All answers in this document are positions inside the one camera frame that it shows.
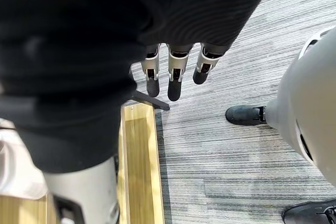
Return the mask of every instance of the black shoe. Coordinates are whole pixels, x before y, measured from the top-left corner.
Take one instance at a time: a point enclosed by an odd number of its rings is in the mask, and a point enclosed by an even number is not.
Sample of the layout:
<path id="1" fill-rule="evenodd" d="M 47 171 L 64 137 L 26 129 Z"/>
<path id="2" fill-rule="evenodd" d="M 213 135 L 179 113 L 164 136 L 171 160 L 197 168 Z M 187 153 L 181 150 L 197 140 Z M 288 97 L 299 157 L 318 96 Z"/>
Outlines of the black shoe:
<path id="1" fill-rule="evenodd" d="M 282 212 L 285 224 L 336 224 L 336 199 L 310 201 Z"/>
<path id="2" fill-rule="evenodd" d="M 226 119 L 233 124 L 253 126 L 266 124 L 264 119 L 265 106 L 240 105 L 229 108 L 226 113 Z"/>

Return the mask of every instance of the floor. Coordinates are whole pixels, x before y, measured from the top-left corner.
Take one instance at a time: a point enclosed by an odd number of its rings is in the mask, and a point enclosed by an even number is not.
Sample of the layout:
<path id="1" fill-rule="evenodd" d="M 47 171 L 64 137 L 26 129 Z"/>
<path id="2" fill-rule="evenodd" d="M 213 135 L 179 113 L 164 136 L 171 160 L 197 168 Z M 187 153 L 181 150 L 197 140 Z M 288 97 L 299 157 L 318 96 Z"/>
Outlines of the floor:
<path id="1" fill-rule="evenodd" d="M 336 198 L 336 189 L 276 130 L 231 125 L 224 117 L 232 105 L 275 97 L 304 42 L 335 24 L 335 0 L 263 0 L 201 86 L 192 80 L 194 46 L 177 102 L 166 95 L 167 48 L 161 47 L 159 98 L 171 105 L 156 112 L 167 224 L 277 224 L 287 206 Z M 132 69 L 145 92 L 140 64 Z"/>

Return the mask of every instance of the wooden board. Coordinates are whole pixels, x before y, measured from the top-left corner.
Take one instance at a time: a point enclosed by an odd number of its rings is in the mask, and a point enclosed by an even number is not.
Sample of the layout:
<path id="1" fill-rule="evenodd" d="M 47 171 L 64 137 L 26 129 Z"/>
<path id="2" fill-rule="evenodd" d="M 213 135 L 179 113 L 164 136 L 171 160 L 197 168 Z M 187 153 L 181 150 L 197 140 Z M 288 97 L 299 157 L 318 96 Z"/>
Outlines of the wooden board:
<path id="1" fill-rule="evenodd" d="M 164 224 L 155 114 L 152 106 L 122 109 L 119 179 L 124 179 L 120 224 Z"/>
<path id="2" fill-rule="evenodd" d="M 122 108 L 119 132 L 120 224 L 164 224 L 155 115 L 152 106 Z M 0 197 L 0 224 L 57 224 L 51 197 Z"/>
<path id="3" fill-rule="evenodd" d="M 46 197 L 40 200 L 1 197 L 0 224 L 45 224 L 47 218 L 46 200 Z"/>

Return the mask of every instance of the black cloth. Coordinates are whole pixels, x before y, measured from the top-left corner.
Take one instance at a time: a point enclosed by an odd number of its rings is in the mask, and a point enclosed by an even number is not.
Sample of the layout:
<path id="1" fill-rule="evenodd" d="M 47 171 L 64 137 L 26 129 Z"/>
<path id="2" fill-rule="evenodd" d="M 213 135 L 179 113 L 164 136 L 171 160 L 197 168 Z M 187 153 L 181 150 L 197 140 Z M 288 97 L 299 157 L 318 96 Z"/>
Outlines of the black cloth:
<path id="1" fill-rule="evenodd" d="M 118 151 L 146 46 L 230 46 L 260 0 L 0 0 L 0 117 L 49 173 Z"/>

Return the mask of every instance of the black bracket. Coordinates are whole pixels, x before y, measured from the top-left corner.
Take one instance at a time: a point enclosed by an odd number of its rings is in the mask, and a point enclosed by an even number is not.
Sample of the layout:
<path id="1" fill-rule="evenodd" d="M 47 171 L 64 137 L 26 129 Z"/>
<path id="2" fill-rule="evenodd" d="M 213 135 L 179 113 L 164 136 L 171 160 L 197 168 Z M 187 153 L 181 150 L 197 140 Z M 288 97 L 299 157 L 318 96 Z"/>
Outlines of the black bracket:
<path id="1" fill-rule="evenodd" d="M 162 102 L 156 98 L 152 98 L 149 95 L 144 94 L 138 90 L 134 92 L 133 96 L 131 97 L 131 100 L 152 105 L 155 109 L 161 109 L 166 111 L 170 110 L 170 106 L 168 103 Z"/>

